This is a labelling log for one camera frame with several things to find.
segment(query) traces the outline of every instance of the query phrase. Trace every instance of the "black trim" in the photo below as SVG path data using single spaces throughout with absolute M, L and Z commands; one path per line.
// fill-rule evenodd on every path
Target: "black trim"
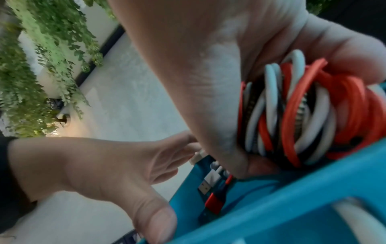
M 103 56 L 106 56 L 109 50 L 115 45 L 115 43 L 121 38 L 121 36 L 125 33 L 125 29 L 121 25 L 119 25 L 115 31 L 111 34 L 111 36 L 106 40 L 103 46 L 100 48 L 100 53 Z M 87 77 L 91 74 L 91 72 L 95 69 L 96 65 L 90 61 L 88 63 L 90 65 L 90 71 L 87 73 L 81 72 L 76 78 L 75 82 L 78 86 L 81 86 L 83 82 L 87 79 Z

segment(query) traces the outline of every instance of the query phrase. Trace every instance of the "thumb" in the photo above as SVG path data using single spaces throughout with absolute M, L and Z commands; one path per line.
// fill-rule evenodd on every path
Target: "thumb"
M 381 41 L 312 14 L 292 47 L 302 50 L 308 62 L 326 58 L 333 74 L 350 73 L 366 84 L 386 79 L 386 48 Z
M 138 233 L 148 243 L 162 244 L 171 240 L 177 228 L 177 216 L 169 203 L 147 182 L 127 185 L 116 201 L 133 221 Z

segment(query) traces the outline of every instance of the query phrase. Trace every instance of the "person's right hand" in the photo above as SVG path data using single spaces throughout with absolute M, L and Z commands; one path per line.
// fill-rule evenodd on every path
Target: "person's right hand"
M 109 0 L 205 150 L 238 178 L 271 174 L 236 141 L 240 82 L 293 49 L 367 84 L 386 78 L 378 40 L 322 20 L 305 0 Z

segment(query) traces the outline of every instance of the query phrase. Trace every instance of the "white usb connector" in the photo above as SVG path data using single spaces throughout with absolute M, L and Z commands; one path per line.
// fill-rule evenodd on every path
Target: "white usb connector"
M 189 163 L 191 165 L 195 165 L 206 156 L 208 156 L 208 154 L 204 151 L 204 149 L 201 149 L 199 152 L 196 152 L 191 159 L 189 159 Z
M 217 170 L 211 169 L 209 174 L 205 176 L 203 182 L 198 187 L 198 190 L 201 191 L 202 194 L 206 195 L 220 181 L 220 173 L 222 170 L 222 166 L 220 166 Z

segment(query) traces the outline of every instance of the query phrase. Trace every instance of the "person's left hand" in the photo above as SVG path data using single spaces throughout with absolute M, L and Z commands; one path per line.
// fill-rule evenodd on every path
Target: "person's left hand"
M 156 142 L 90 140 L 86 145 L 66 167 L 70 186 L 86 197 L 120 206 L 149 243 L 168 241 L 177 218 L 151 184 L 175 176 L 201 149 L 195 137 L 186 131 Z

